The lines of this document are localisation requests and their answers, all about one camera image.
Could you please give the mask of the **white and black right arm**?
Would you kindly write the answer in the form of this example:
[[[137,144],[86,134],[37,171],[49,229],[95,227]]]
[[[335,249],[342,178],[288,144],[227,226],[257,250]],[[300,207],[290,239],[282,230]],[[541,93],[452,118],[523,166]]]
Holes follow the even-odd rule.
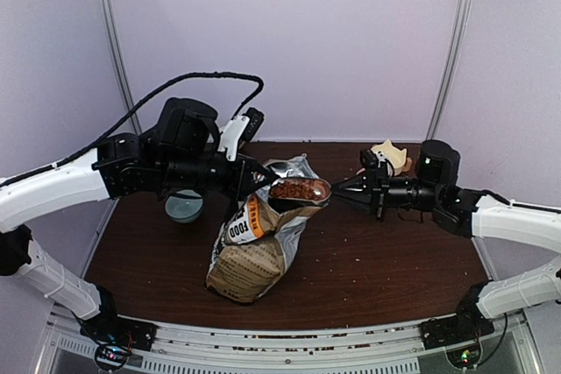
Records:
[[[559,208],[528,204],[490,190],[457,184],[460,154],[443,141],[422,143],[415,175],[399,175],[390,155],[376,145],[359,154],[362,170],[334,184],[338,198],[382,220],[387,209],[429,213],[444,231],[465,238],[495,238],[560,251]],[[560,298],[560,259],[504,280],[472,286],[450,320],[450,333],[469,339],[482,325],[514,310]]]

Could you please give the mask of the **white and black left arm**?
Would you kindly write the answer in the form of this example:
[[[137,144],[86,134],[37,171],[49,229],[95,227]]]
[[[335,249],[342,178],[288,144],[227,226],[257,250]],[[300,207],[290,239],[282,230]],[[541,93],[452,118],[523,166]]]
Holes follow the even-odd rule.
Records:
[[[24,277],[44,296],[72,311],[106,342],[118,342],[126,325],[111,293],[79,279],[51,258],[27,223],[91,201],[140,192],[159,197],[182,189],[216,191],[233,213],[240,201],[271,184],[276,175],[238,148],[264,121],[248,109],[223,128],[217,111],[194,99],[166,101],[158,122],[140,135],[106,135],[65,164],[51,164],[1,183],[1,273]]]

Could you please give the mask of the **right arm base board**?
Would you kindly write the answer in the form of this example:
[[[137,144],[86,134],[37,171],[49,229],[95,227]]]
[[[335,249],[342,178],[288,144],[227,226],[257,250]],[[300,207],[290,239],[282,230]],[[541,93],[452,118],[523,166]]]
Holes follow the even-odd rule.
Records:
[[[482,358],[482,348],[477,343],[447,348],[445,352],[448,363],[456,369],[471,369]]]

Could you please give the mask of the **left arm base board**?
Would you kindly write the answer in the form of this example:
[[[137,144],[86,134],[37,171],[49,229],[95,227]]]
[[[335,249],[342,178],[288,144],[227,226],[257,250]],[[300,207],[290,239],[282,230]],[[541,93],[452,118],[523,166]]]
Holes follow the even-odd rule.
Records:
[[[117,345],[102,343],[97,346],[94,353],[94,361],[102,370],[120,370],[123,368],[131,352]]]

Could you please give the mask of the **brown dog food bag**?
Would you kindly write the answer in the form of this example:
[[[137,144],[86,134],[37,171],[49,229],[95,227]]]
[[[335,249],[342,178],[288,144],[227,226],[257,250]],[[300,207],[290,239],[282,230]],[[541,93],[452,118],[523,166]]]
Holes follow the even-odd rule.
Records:
[[[271,159],[265,167],[279,176],[277,180],[321,179],[305,153]],[[271,186],[241,202],[213,244],[205,287],[239,304],[253,303],[281,280],[295,260],[308,220],[329,203],[279,213],[267,201]]]

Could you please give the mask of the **silver metal food scoop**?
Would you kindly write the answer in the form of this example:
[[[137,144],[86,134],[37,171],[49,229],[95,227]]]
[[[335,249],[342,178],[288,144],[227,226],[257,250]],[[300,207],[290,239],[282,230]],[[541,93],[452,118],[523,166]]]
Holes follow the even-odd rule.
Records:
[[[330,183],[315,178],[283,178],[269,189],[268,204],[282,213],[304,207],[321,207],[331,197]]]

